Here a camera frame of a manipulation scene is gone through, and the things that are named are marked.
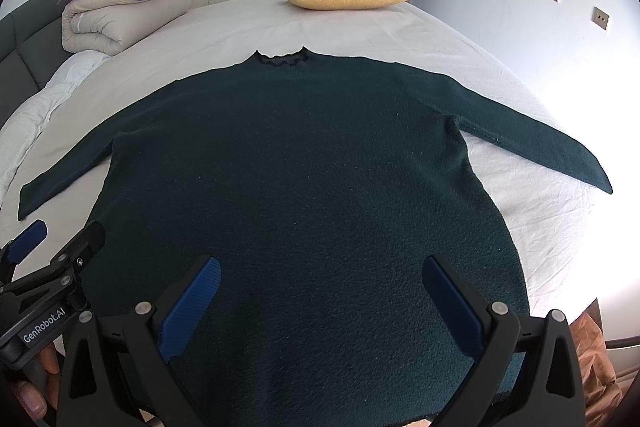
finger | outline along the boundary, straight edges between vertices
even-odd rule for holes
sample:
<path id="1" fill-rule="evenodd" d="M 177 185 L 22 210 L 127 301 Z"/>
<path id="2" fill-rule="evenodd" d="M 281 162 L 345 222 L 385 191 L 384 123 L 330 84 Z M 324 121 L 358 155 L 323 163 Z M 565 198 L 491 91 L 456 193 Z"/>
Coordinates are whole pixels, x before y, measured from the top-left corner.
<path id="1" fill-rule="evenodd" d="M 14 394 L 32 420 L 41 420 L 47 413 L 47 402 L 32 384 L 18 382 L 13 386 Z"/>
<path id="2" fill-rule="evenodd" d="M 60 372 L 60 366 L 58 365 L 58 354 L 56 352 L 56 346 L 49 344 L 41 352 L 38 353 L 38 359 L 44 367 L 47 373 L 56 375 Z"/>
<path id="3" fill-rule="evenodd" d="M 49 375 L 49 380 L 47 381 L 47 401 L 53 406 L 53 409 L 58 409 L 61 377 L 62 375 L 59 373 L 56 375 Z"/>

dark green sweater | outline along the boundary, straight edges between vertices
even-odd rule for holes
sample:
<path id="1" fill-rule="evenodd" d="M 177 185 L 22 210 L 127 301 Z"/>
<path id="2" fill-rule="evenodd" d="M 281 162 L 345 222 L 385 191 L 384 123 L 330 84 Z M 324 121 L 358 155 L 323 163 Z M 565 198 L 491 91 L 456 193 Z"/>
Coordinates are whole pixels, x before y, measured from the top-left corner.
<path id="1" fill-rule="evenodd" d="M 460 130 L 611 192 L 580 143 L 448 76 L 302 50 L 121 110 L 22 188 L 18 218 L 111 154 L 86 293 L 123 313 L 218 258 L 220 289 L 171 361 L 212 426 L 402 424 L 440 410 L 471 364 L 423 289 L 426 256 L 528 311 Z"/>

white bed sheet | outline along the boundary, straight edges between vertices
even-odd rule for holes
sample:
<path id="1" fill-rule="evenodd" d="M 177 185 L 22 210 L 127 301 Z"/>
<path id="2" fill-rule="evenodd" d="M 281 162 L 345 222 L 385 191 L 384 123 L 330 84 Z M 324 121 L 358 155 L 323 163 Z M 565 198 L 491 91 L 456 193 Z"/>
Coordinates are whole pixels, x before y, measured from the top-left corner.
<path id="1" fill-rule="evenodd" d="M 399 4 L 361 12 L 312 12 L 283 0 L 235 0 L 190 10 L 94 71 L 52 115 L 18 169 L 0 209 L 0 243 L 35 219 L 47 239 L 16 277 L 44 266 L 82 228 L 109 161 L 17 221 L 20 188 L 46 171 L 100 122 L 178 78 L 231 66 L 258 50 L 284 55 L 364 56 L 445 73 L 483 96 L 558 127 L 507 68 L 433 16 Z M 464 134 L 469 159 L 518 248 L 533 315 L 562 309 L 574 320 L 596 297 L 588 279 L 600 233 L 594 209 L 606 194 Z"/>
<path id="2" fill-rule="evenodd" d="M 0 129 L 0 208 L 15 172 L 52 113 L 109 55 L 87 50 L 71 55 L 44 89 L 25 100 Z"/>

blue gripper pad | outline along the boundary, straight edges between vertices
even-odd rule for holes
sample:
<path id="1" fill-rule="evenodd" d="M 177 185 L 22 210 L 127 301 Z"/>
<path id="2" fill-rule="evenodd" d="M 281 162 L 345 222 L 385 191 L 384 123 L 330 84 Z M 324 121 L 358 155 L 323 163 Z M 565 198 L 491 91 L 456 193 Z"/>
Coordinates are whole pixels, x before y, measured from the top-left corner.
<path id="1" fill-rule="evenodd" d="M 7 261 L 11 264 L 20 264 L 46 237 L 47 225 L 39 219 L 34 221 L 9 245 L 6 253 Z"/>
<path id="2" fill-rule="evenodd" d="M 181 355 L 218 288 L 222 271 L 212 257 L 193 278 L 160 325 L 158 351 L 165 362 Z"/>
<path id="3" fill-rule="evenodd" d="M 434 257 L 427 257 L 422 264 L 422 284 L 458 349 L 478 361 L 484 352 L 482 322 Z"/>

folded comforter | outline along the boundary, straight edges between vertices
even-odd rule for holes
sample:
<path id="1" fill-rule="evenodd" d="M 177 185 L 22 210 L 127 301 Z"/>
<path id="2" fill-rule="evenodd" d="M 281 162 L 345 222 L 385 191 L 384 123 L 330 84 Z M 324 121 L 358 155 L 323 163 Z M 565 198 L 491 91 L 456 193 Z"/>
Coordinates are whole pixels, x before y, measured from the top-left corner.
<path id="1" fill-rule="evenodd" d="M 191 7 L 191 0 L 73 0 L 62 13 L 62 46 L 116 55 Z"/>

